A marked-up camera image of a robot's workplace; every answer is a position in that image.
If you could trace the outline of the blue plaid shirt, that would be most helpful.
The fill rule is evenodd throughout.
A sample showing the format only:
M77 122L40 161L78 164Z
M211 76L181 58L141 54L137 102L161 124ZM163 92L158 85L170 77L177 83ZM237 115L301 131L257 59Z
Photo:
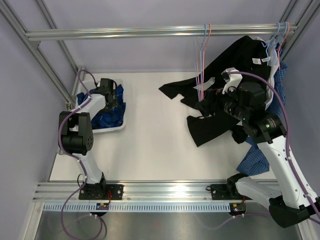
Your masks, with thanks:
M96 88L91 89L90 94L97 94ZM93 130L114 129L124 124L124 115L126 111L126 103L124 102L124 88L121 84L117 85L116 99L118 106L112 110L100 110L91 120Z

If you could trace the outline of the pink wire hanger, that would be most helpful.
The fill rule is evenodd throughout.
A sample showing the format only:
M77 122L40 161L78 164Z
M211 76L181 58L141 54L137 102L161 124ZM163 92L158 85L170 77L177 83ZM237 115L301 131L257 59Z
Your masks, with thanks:
M206 59L206 49L207 49L207 44L208 41L211 37L211 33L212 33L212 24L211 23L207 23L208 24L208 31L207 31L207 38L206 38L206 43L204 45L204 54L203 56L203 75L202 75L202 80L203 80L203 98L205 97L205 90L204 90L204 83L205 83L205 59Z

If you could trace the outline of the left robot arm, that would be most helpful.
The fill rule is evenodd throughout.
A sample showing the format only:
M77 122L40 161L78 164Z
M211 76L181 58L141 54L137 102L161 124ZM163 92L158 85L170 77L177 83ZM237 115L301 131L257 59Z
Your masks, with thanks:
M62 111L58 120L58 145L64 154L75 159L81 174L78 185L80 200L121 200L123 185L108 183L98 167L92 148L94 145L94 121L103 113L118 106L117 84L109 78L101 78L95 88L83 88L76 96L76 106Z

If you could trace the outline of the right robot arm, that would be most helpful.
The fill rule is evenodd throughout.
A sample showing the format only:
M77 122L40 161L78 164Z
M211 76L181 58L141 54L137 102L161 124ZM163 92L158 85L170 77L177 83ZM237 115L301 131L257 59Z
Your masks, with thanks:
M256 82L230 86L227 90L209 88L197 107L206 117L225 113L242 122L267 159L277 179L279 190L253 180L245 173L227 179L230 198L247 197L268 209L272 219L287 228L320 214L320 198L299 172L288 144L289 131L280 118L265 110L266 91Z

